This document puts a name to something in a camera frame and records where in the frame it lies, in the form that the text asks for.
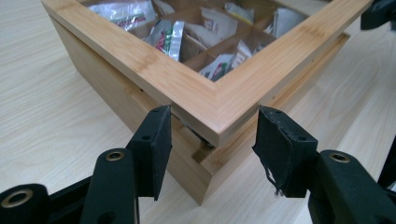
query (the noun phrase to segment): light wood tabletop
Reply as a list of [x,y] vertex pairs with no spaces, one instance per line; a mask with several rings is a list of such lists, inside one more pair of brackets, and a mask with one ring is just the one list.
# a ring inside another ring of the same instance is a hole
[[[39,183],[53,193],[91,175],[96,158],[133,133],[77,72],[38,0],[0,5],[0,191]],[[396,34],[357,25],[289,115],[318,150],[345,151],[378,179],[396,134]],[[251,153],[202,206],[166,173],[158,202],[139,199],[141,222],[310,222],[307,199],[275,191]]]

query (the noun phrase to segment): white tea packet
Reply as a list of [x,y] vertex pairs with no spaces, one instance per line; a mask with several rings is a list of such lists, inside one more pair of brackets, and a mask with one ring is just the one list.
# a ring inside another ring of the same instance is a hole
[[160,20],[152,28],[145,41],[155,49],[162,51],[164,54],[178,61],[183,28],[184,21],[176,21],[172,26],[171,21]]
[[248,46],[245,44],[243,40],[239,40],[238,46],[236,47],[235,57],[231,63],[231,68],[237,68],[241,63],[251,58],[252,53]]
[[213,32],[208,31],[204,26],[186,23],[185,34],[191,39],[197,40],[199,45],[209,49],[217,45],[221,39]]
[[199,74],[209,78],[212,81],[217,81],[230,71],[230,63],[233,59],[233,54],[220,54],[213,63],[210,63]]
[[161,0],[152,0],[155,5],[158,7],[158,10],[160,10],[160,13],[162,16],[166,16],[172,13],[175,13],[175,10],[171,7],[171,5],[161,1]]
[[151,1],[147,0],[120,3],[104,2],[88,6],[88,8],[126,31],[157,18]]
[[201,7],[204,27],[214,32],[221,40],[236,33],[238,21],[217,12],[215,9]]
[[224,9],[231,15],[250,25],[254,22],[254,8],[241,8],[235,3],[226,3]]

